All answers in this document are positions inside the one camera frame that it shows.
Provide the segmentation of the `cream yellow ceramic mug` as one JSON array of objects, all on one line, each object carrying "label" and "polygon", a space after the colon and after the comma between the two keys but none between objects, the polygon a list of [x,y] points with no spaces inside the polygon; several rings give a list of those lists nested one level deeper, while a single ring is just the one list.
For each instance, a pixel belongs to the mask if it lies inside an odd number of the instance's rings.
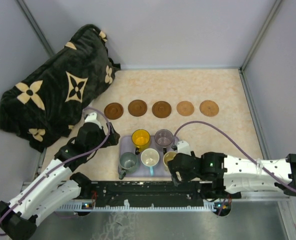
[{"label": "cream yellow ceramic mug", "polygon": [[175,151],[168,151],[164,154],[162,161],[166,172],[169,172],[168,162],[172,161],[176,155]]}]

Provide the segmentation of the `dark brown wooden coaster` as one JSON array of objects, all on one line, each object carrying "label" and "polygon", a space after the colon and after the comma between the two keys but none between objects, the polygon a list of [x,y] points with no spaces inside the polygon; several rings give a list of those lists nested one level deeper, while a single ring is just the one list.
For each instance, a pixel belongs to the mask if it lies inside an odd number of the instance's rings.
[{"label": "dark brown wooden coaster", "polygon": [[109,120],[117,120],[123,115],[123,113],[123,106],[117,102],[109,103],[104,109],[104,114]]}]

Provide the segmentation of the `light woven rattan coaster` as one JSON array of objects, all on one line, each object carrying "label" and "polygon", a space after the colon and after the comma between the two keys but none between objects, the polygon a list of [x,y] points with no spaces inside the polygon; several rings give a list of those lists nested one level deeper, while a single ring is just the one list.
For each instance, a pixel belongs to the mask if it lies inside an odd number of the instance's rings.
[{"label": "light woven rattan coaster", "polygon": [[191,116],[194,111],[194,105],[190,101],[181,101],[176,106],[177,112],[184,117]]}]

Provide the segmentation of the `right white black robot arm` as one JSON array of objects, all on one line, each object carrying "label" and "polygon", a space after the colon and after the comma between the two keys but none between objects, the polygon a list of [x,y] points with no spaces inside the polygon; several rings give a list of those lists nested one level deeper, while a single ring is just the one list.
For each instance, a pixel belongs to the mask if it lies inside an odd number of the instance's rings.
[{"label": "right white black robot arm", "polygon": [[296,197],[296,154],[274,160],[250,160],[218,152],[201,157],[177,153],[167,163],[175,185],[199,178],[212,183],[217,198],[241,192],[274,191]]}]

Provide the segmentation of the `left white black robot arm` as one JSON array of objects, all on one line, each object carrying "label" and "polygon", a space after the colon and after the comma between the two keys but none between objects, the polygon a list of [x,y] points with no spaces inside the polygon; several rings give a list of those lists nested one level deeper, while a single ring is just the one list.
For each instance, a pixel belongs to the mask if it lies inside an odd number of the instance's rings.
[{"label": "left white black robot arm", "polygon": [[86,122],[77,136],[62,146],[47,168],[19,195],[0,201],[0,237],[28,240],[37,226],[67,201],[89,197],[92,181],[76,169],[87,163],[101,148],[116,146],[120,134],[111,122],[108,132],[94,122]]}]

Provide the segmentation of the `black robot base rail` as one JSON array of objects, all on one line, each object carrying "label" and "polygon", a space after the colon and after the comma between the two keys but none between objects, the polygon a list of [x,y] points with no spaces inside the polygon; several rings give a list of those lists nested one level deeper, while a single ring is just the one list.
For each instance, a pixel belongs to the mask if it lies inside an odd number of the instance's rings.
[{"label": "black robot base rail", "polygon": [[211,183],[190,181],[175,186],[171,181],[93,181],[76,200],[94,200],[96,207],[202,207],[205,199],[228,196]]}]

